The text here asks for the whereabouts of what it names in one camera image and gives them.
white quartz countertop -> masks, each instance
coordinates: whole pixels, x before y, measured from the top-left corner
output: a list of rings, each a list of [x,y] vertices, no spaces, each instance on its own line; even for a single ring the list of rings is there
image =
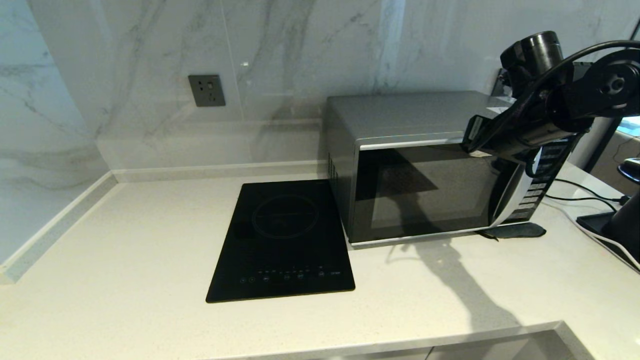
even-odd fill
[[[532,220],[541,238],[351,250],[355,291],[207,304],[241,185],[314,176],[118,184],[0,286],[0,359],[304,359],[563,324],[597,360],[640,359],[640,275],[546,205]],[[570,165],[561,177],[618,194]],[[550,194],[585,195],[568,184]]]

black glass cooktop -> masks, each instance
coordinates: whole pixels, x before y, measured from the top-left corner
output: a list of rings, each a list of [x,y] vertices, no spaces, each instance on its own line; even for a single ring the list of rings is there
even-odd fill
[[[353,289],[327,180],[242,186],[207,302]]]

microwave oven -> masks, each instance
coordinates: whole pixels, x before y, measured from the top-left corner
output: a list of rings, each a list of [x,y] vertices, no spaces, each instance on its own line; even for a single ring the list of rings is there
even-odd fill
[[[329,97],[323,121],[327,176],[349,242],[476,231],[528,221],[557,171],[461,148],[468,120],[509,103],[478,92]],[[566,156],[545,145],[538,170]]]

wall outlet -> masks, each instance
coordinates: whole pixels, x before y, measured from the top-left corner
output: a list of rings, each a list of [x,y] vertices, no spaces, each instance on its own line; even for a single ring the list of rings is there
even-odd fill
[[[189,75],[196,106],[224,106],[225,94],[218,75]]]

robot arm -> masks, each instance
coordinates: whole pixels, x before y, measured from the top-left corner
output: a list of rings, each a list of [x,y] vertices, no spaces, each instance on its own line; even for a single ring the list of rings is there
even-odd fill
[[[604,56],[574,80],[575,60],[625,46],[633,49]],[[563,59],[556,34],[546,31],[516,42],[500,60],[516,102],[494,119],[471,118],[462,143],[469,153],[494,154],[525,164],[531,177],[544,176],[532,170],[542,145],[579,138],[595,117],[640,115],[640,42],[605,42]]]

